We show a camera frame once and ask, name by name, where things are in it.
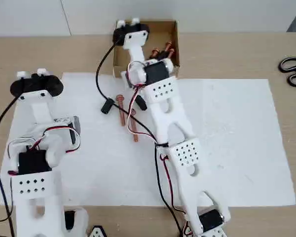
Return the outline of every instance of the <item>wooden table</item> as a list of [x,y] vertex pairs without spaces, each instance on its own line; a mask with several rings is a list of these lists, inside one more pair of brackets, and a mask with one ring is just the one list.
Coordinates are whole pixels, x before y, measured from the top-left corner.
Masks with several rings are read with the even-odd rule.
[[[181,78],[269,79],[296,193],[296,88],[277,70],[285,56],[296,56],[296,34],[208,33],[179,38]],[[95,72],[111,44],[110,36],[0,38],[0,114],[12,96],[17,71],[45,67],[62,72]],[[112,55],[102,73],[112,73]],[[0,127],[0,163],[13,111]],[[175,237],[167,209],[150,207],[88,207],[89,224],[103,225],[109,237]],[[231,208],[225,230],[230,237],[296,237],[296,206]],[[5,217],[0,207],[0,218]],[[0,234],[8,228],[0,224]]]

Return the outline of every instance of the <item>cardboard box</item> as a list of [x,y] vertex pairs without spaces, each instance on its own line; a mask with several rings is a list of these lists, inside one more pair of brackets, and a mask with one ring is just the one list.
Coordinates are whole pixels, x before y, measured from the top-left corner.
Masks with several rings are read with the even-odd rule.
[[[151,55],[154,48],[162,51],[165,48],[166,42],[172,42],[172,47],[175,49],[175,55],[172,57],[174,65],[173,73],[178,76],[180,68],[179,44],[178,44],[178,26],[173,20],[141,20],[141,23],[147,24],[150,29],[150,34],[146,44],[143,46],[144,56],[146,59]],[[113,72],[116,78],[120,78],[120,73],[126,70],[130,56],[128,50],[122,46],[117,46],[114,49]]]

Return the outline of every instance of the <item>screw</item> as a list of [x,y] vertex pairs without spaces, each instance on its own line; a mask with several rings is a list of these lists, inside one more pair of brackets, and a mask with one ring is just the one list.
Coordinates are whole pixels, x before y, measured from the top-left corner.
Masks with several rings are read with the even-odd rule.
[[158,53],[160,53],[160,50],[158,48],[154,48],[151,52],[150,58],[155,58]]
[[[132,109],[131,115],[134,116],[136,114],[136,110]],[[136,122],[135,120],[131,119],[132,131],[137,132]],[[133,134],[134,142],[138,142],[138,135]]]
[[166,47],[164,48],[164,51],[167,52],[170,49],[171,45],[172,45],[171,41],[166,42]]
[[[119,94],[119,95],[116,96],[116,100],[117,100],[118,106],[123,108],[124,96]],[[122,110],[119,111],[119,116],[120,116],[121,125],[125,126],[125,116],[124,116],[124,112]]]
[[172,58],[172,55],[174,54],[174,52],[175,52],[174,48],[171,48],[171,49],[169,50],[168,58]]

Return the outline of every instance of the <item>white wall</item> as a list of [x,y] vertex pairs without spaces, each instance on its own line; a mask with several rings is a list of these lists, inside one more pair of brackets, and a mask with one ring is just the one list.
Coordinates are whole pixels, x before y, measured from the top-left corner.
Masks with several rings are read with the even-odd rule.
[[68,36],[59,0],[0,0],[0,36]]
[[[177,19],[181,32],[285,32],[296,0],[62,0],[73,35],[111,33],[116,19]],[[60,0],[0,0],[0,36],[69,35]]]

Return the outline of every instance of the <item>scissors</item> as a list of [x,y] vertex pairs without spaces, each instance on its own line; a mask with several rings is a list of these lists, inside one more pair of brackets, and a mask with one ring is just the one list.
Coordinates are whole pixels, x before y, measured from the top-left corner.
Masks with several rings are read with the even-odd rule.
[[[283,73],[290,73],[290,72],[296,72],[296,65],[292,66],[290,68],[285,68],[284,64],[289,62],[289,61],[293,61],[296,62],[296,57],[288,57],[283,59],[280,64],[278,65],[278,69],[283,72]],[[287,77],[287,83],[291,86],[296,87],[296,73],[295,74],[291,74],[290,76]]]

